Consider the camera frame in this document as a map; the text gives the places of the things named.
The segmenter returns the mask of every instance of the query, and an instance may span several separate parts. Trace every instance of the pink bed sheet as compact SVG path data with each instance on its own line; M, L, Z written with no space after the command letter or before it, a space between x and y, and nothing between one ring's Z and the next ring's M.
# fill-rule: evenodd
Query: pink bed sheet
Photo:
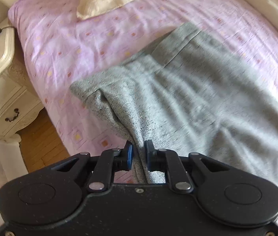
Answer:
M278 99L278 32L243 0L135 0L85 21L76 17L78 4L19 0L9 10L29 77L71 155L99 155L125 140L86 109L69 85L118 64L187 21L242 56ZM130 179L130 173L117 175L120 182Z

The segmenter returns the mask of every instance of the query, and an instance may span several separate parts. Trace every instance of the nightstand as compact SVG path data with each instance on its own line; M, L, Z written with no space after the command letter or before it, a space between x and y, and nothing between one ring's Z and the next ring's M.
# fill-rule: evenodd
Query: nightstand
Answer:
M5 19L0 28L8 25ZM15 133L34 121L43 107L28 78L15 30L6 28L0 34L0 139L20 142Z

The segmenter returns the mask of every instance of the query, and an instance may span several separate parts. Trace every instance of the bed sheet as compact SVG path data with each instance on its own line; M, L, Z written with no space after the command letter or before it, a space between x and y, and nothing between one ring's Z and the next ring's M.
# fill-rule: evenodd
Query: bed sheet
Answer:
M85 21L76 17L79 1L19 0L9 10L29 77L71 155L99 155L123 147L125 140L81 104L69 85L187 21L242 56L278 100L278 32L243 0L135 0ZM116 179L127 182L131 174L121 172Z

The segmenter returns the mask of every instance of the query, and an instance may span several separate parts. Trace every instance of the screw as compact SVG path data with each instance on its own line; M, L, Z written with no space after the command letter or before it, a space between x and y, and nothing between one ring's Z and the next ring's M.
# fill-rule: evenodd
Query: screw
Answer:
M175 184L176 189L182 190L182 191L188 191L192 186L190 183L187 182L178 182Z
M15 236L13 232L5 232L5 236Z
M104 188L104 184L101 182L93 182L89 184L89 188L91 190L102 190Z
M141 193L144 192L144 190L141 189L141 188L136 188L135 191L136 191L137 194L141 194Z

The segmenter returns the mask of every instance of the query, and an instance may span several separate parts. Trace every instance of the bed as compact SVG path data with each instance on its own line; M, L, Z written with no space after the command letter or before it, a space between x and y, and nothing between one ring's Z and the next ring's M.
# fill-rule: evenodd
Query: bed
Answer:
M99 155L125 140L71 94L70 84L118 64L187 21L257 69L278 100L278 0L255 6L272 23L245 0L135 0L87 20L76 17L80 0L2 1L11 6L9 19L18 30L31 82L71 155ZM129 182L131 174L115 178Z

